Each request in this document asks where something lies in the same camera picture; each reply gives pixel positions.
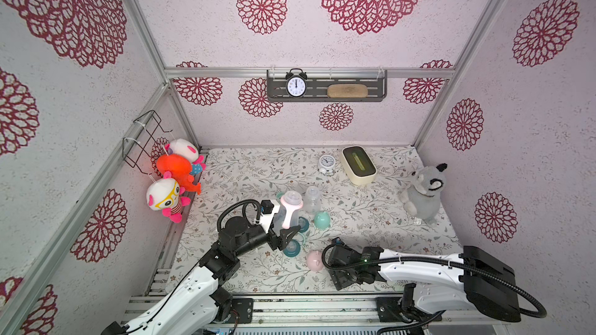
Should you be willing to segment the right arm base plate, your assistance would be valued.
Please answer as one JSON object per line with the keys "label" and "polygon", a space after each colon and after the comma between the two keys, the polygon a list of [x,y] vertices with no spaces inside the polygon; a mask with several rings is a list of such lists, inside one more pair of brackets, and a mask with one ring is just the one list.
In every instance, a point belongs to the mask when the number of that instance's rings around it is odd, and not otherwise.
{"label": "right arm base plate", "polygon": [[381,323],[414,324],[434,316],[415,307],[411,299],[402,296],[378,296],[375,299]]}

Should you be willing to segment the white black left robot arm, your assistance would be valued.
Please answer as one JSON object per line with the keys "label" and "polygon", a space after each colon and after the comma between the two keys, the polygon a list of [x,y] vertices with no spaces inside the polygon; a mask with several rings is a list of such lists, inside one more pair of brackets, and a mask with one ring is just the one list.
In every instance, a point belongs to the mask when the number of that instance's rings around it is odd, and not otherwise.
{"label": "white black left robot arm", "polygon": [[103,334],[192,334],[213,321],[224,321],[233,296],[223,288],[240,267],[239,257],[264,244],[284,250],[300,225],[276,234],[244,217],[232,217],[218,231],[218,240],[193,269],[160,302],[125,325],[113,322]]}

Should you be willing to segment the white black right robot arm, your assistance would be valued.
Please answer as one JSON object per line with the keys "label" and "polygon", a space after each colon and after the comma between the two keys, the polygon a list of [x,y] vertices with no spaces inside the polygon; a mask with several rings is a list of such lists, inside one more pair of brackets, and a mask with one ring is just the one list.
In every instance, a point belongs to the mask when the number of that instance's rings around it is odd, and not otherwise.
{"label": "white black right robot arm", "polygon": [[377,302],[380,318],[413,324],[451,310],[475,310],[508,323],[521,320],[515,273],[480,248],[425,256],[380,247],[356,251],[335,238],[323,253],[337,290],[374,282],[401,282],[397,298]]}

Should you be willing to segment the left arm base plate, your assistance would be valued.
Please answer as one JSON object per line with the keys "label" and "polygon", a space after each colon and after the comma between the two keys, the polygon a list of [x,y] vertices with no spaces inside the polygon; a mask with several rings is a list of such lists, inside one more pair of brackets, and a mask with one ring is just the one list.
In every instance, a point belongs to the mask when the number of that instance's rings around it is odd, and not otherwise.
{"label": "left arm base plate", "polygon": [[217,321],[221,324],[251,324],[254,312],[253,298],[236,298],[225,303]]}

